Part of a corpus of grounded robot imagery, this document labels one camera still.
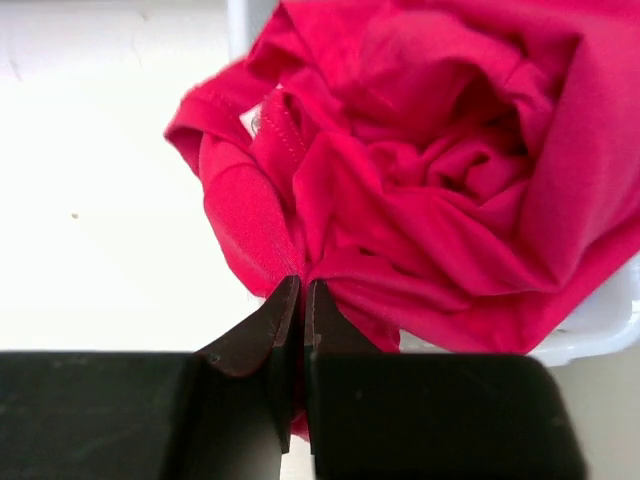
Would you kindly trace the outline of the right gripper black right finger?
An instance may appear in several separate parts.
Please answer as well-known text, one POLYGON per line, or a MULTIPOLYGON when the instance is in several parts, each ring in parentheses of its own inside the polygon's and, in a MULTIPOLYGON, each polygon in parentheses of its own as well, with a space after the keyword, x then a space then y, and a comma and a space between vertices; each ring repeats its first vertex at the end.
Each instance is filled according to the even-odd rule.
POLYGON ((376 348, 312 283, 307 418, 320 479, 584 479, 559 387, 511 354, 376 348))

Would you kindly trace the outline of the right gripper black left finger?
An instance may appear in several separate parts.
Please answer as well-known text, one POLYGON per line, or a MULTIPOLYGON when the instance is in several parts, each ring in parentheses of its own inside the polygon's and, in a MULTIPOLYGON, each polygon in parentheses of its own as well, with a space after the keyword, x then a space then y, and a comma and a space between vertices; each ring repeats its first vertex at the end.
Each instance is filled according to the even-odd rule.
POLYGON ((5 479, 276 479, 300 281, 194 353, 5 352, 5 479))

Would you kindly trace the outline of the crimson red t-shirt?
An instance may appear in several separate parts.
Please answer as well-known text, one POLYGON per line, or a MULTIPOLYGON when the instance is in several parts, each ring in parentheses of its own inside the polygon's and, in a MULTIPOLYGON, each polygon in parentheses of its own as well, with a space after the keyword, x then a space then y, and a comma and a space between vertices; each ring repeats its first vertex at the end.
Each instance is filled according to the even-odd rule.
POLYGON ((252 294, 526 354, 639 250, 639 5, 283 1, 165 137, 252 294))

